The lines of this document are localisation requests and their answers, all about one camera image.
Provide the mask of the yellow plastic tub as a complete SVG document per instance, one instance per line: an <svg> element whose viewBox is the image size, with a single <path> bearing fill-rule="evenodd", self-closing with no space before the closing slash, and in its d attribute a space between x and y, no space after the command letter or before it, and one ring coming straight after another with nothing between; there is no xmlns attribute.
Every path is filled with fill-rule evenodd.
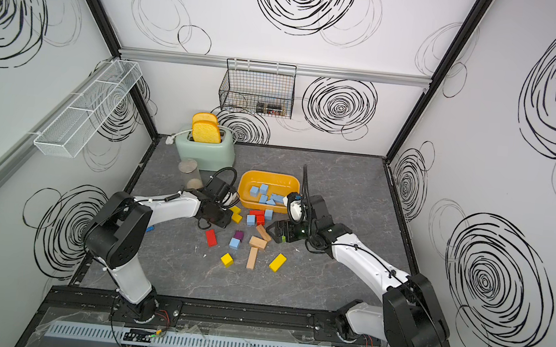
<svg viewBox="0 0 556 347"><path fill-rule="evenodd" d="M269 187L269 192L267 193L268 200L271 200L271 196L275 193L287 196L291 192L300 192L300 182L299 180L287 174L271 173L266 171L249 170L244 173L241 177L239 188L237 189L240 194L240 203L246 207L246 209L255 210L272 210L281 214L285 214L286 206L285 204L268 205L261 204L259 202L260 196L263 194L258 194L257 196L250 195L250 189L253 186L258 188L261 184L266 184Z"/></svg>

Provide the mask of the blue long block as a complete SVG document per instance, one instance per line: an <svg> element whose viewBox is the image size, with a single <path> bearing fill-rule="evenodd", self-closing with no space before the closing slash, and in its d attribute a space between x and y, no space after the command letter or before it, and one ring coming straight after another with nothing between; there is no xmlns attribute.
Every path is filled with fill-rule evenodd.
<svg viewBox="0 0 556 347"><path fill-rule="evenodd" d="M277 204L284 204L284 202L283 202L283 201L284 201L284 197L283 197L282 195L278 195L278 194L275 194L275 193L274 193L270 198L271 198L271 200L272 200L274 203L277 203Z"/></svg>

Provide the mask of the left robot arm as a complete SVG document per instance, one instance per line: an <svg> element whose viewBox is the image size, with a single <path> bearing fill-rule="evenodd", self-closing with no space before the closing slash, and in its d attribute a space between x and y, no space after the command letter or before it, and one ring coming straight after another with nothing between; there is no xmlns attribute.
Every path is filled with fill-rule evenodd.
<svg viewBox="0 0 556 347"><path fill-rule="evenodd" d="M113 279L122 305L134 321L147 323L155 317L159 304L138 257L147 228L180 218L205 220L224 228L230 224L230 208L237 202L233 192L214 196L202 188L152 197L133 197L121 191L112 195L88 224L82 240Z"/></svg>

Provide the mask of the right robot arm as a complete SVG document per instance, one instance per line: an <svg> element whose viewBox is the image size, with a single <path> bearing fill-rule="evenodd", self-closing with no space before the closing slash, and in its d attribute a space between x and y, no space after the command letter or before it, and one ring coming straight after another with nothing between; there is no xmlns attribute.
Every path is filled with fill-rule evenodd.
<svg viewBox="0 0 556 347"><path fill-rule="evenodd" d="M422 274L410 275L369 249L345 224L333 221L321 196L290 193L288 218L268 226L274 241L302 240L315 253L349 268L380 300L378 306L352 301L335 316L345 342L380 339L390 347L442 347L450 330L434 288Z"/></svg>

